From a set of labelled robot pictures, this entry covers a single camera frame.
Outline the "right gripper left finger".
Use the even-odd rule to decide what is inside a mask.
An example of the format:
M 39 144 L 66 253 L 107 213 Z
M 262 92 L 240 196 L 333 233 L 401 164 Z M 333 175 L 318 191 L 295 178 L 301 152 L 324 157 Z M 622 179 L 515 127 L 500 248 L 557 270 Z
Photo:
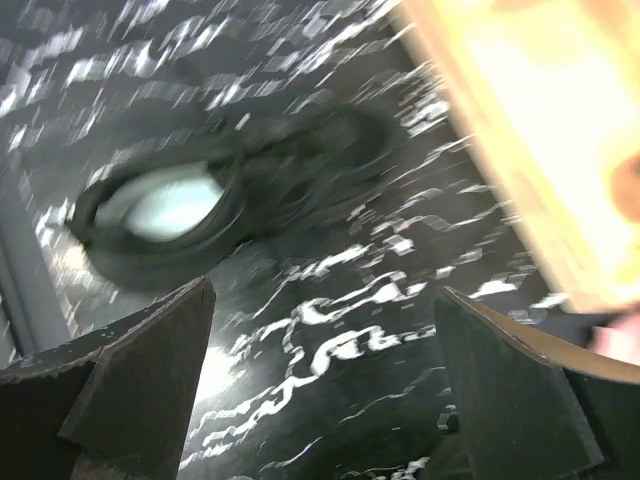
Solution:
M 175 478 L 215 301 L 196 279 L 3 369 L 2 478 Z

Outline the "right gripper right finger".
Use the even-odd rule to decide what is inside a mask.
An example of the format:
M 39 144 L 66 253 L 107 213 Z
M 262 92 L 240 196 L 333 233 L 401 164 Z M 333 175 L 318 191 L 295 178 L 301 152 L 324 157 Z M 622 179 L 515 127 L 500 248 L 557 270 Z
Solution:
M 433 316 L 470 478 L 638 478 L 638 366 L 451 288 Z

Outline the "black shoe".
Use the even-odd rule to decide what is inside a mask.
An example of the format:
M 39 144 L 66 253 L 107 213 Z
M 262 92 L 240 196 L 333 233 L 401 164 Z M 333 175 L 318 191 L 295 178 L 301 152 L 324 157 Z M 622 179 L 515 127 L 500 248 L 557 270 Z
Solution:
M 221 122 L 117 165 L 78 195 L 66 225 L 106 280 L 166 292 L 247 241 L 344 220 L 380 192 L 404 139 L 393 116 L 353 104 Z

